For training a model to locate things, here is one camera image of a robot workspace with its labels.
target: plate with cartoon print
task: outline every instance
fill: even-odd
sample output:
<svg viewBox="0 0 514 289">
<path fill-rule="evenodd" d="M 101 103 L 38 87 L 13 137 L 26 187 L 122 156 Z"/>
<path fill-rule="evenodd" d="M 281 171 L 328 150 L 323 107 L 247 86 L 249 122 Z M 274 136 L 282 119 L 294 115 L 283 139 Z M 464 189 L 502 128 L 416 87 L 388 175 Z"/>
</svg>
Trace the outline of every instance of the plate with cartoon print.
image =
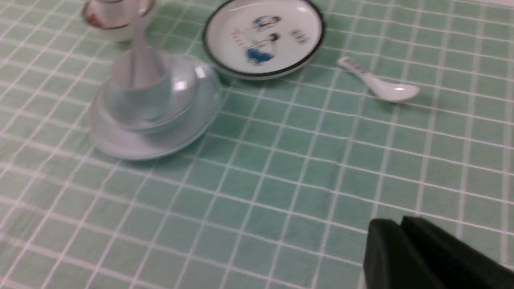
<svg viewBox="0 0 514 289">
<path fill-rule="evenodd" d="M 207 20 L 203 44 L 220 69 L 264 80 L 307 63 L 324 31 L 323 16 L 309 0 L 229 0 Z"/>
</svg>

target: saucer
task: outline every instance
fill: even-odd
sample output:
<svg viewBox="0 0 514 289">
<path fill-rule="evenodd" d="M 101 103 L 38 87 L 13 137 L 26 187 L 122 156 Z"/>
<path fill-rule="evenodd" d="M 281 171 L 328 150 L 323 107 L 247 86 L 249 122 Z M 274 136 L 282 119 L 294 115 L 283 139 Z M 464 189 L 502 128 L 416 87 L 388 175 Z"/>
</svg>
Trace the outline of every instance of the saucer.
<svg viewBox="0 0 514 289">
<path fill-rule="evenodd" d="M 175 153 L 199 138 L 216 119 L 221 108 L 220 84 L 212 69 L 192 57 L 187 57 L 196 72 L 197 101 L 183 123 L 170 130 L 139 134 L 121 129 L 101 113 L 105 97 L 104 85 L 91 104 L 91 139 L 104 153 L 126 160 L 148 160 Z"/>
<path fill-rule="evenodd" d="M 157 0 L 140 0 L 140 3 L 141 21 L 146 28 L 157 16 Z M 100 23 L 90 1 L 86 1 L 84 3 L 81 18 L 86 26 L 92 28 L 106 40 L 126 41 L 132 39 L 132 29 L 129 26 L 128 18 L 127 23 L 123 25 L 110 26 L 108 24 Z"/>
<path fill-rule="evenodd" d="M 230 0 L 207 20 L 203 44 L 222 70 L 265 80 L 306 64 L 325 35 L 323 16 L 308 0 Z"/>
<path fill-rule="evenodd" d="M 195 101 L 198 89 L 197 75 L 186 57 L 168 54 L 164 50 L 161 50 L 160 54 L 163 61 L 171 69 L 171 94 L 167 112 L 154 120 L 144 120 L 136 117 L 137 112 L 134 110 L 138 107 L 128 105 L 121 98 L 122 96 L 115 93 L 115 86 L 110 85 L 113 81 L 111 78 L 105 87 L 105 94 L 102 98 L 103 104 L 99 106 L 105 119 L 113 118 L 124 130 L 139 133 L 167 130 L 182 122 Z"/>
</svg>

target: cartoon figure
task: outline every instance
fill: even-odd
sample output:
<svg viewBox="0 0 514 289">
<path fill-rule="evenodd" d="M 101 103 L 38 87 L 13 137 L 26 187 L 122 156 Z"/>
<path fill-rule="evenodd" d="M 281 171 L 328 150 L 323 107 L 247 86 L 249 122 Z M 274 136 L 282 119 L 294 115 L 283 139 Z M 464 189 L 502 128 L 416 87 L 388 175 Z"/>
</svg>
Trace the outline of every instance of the cartoon figure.
<svg viewBox="0 0 514 289">
<path fill-rule="evenodd" d="M 278 22 L 280 22 L 281 18 L 279 16 L 261 16 L 255 19 L 252 24 L 253 28 L 257 32 L 264 31 L 268 28 L 275 26 Z"/>
<path fill-rule="evenodd" d="M 279 38 L 280 35 L 278 33 L 272 33 L 265 40 L 255 42 L 252 46 L 246 48 L 248 61 L 255 66 L 260 66 L 264 62 L 270 61 L 277 55 L 276 41 Z"/>
</svg>

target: white cup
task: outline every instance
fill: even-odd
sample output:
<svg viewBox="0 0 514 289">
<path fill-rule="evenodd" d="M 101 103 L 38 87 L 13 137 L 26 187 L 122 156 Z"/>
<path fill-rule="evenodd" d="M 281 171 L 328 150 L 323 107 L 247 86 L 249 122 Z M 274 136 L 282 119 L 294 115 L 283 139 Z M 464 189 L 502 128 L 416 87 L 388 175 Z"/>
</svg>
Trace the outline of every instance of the white cup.
<svg viewBox="0 0 514 289">
<path fill-rule="evenodd" d="M 162 58 L 160 50 L 150 49 L 155 57 Z M 132 53 L 133 50 L 129 50 L 114 61 L 111 82 L 113 105 L 123 107 L 124 111 L 134 114 L 138 119 L 152 121 L 161 117 L 169 109 L 171 71 L 169 67 L 165 67 L 164 74 L 158 79 L 150 80 L 145 86 L 133 87 Z"/>
<path fill-rule="evenodd" d="M 103 28 L 116 28 L 127 25 L 132 15 L 130 1 L 133 0 L 89 0 L 91 11 L 94 11 Z M 139 1 L 141 9 L 146 9 L 148 1 Z"/>
</svg>

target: white ceramic spoon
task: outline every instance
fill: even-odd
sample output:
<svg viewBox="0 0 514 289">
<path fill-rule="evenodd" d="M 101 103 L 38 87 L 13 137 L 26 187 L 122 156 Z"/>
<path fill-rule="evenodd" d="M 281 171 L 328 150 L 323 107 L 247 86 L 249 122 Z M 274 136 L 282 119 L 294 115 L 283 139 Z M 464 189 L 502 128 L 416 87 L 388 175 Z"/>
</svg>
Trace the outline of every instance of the white ceramic spoon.
<svg viewBox="0 0 514 289">
<path fill-rule="evenodd" d="M 146 42 L 141 16 L 139 14 L 140 0 L 132 0 L 132 87 L 146 87 L 153 84 L 164 75 L 160 55 Z"/>
<path fill-rule="evenodd" d="M 385 101 L 402 102 L 415 97 L 419 93 L 419 87 L 417 86 L 389 83 L 379 79 L 349 57 L 340 58 L 337 61 L 337 66 L 355 74 L 378 98 Z"/>
</svg>

